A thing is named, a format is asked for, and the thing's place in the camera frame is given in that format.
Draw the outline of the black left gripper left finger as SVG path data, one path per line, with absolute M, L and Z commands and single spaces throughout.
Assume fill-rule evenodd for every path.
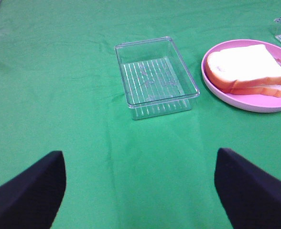
M 53 151 L 0 186 L 0 229 L 49 229 L 66 189 L 62 151 Z

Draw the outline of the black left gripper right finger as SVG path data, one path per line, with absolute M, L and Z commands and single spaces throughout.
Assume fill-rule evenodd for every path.
M 214 185 L 235 229 L 281 229 L 281 181 L 229 148 L 217 152 Z

